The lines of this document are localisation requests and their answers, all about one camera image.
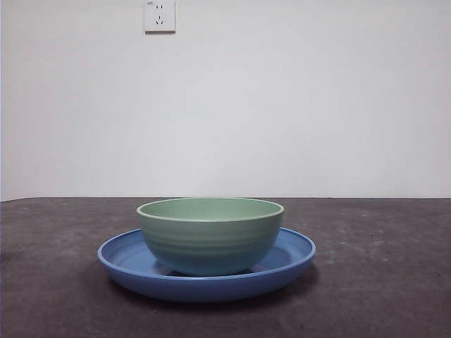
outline white outlet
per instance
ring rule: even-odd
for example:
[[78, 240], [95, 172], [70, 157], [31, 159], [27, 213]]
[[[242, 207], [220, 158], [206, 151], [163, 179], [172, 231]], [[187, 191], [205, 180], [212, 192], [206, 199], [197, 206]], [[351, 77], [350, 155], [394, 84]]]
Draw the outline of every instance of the white outlet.
[[175, 32], [175, 0], [146, 0], [144, 30], [146, 33]]

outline tabletop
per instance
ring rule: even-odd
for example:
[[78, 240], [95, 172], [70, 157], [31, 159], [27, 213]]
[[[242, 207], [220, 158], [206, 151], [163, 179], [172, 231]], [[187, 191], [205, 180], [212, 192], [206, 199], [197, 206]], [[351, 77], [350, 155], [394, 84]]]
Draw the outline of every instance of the tabletop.
[[271, 294], [208, 304], [133, 294], [97, 260], [154, 200], [2, 202], [1, 336], [451, 337], [451, 199], [268, 198], [314, 262]]

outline wall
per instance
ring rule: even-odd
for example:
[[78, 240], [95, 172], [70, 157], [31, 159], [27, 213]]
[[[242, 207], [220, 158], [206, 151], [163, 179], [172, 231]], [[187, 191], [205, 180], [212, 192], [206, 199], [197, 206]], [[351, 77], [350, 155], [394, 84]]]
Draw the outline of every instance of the wall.
[[451, 1], [6, 0], [2, 199], [451, 197]]

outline blue plate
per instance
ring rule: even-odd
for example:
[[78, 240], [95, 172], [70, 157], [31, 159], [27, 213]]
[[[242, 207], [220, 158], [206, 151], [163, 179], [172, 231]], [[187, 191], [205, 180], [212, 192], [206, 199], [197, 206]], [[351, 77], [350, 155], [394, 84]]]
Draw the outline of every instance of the blue plate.
[[249, 270], [236, 275], [189, 277], [160, 264], [141, 234], [133, 230], [103, 243], [97, 255], [110, 277], [138, 294], [184, 302], [234, 301], [277, 290], [289, 284], [309, 266], [313, 241], [281, 228], [274, 247]]

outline green bowl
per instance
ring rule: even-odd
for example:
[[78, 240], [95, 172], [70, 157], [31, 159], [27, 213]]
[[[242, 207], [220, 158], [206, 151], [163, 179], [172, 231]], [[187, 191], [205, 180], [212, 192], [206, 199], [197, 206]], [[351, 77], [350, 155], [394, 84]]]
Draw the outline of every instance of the green bowl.
[[147, 247], [187, 275], [230, 275], [268, 253], [283, 217], [280, 204], [259, 199], [166, 199], [137, 209]]

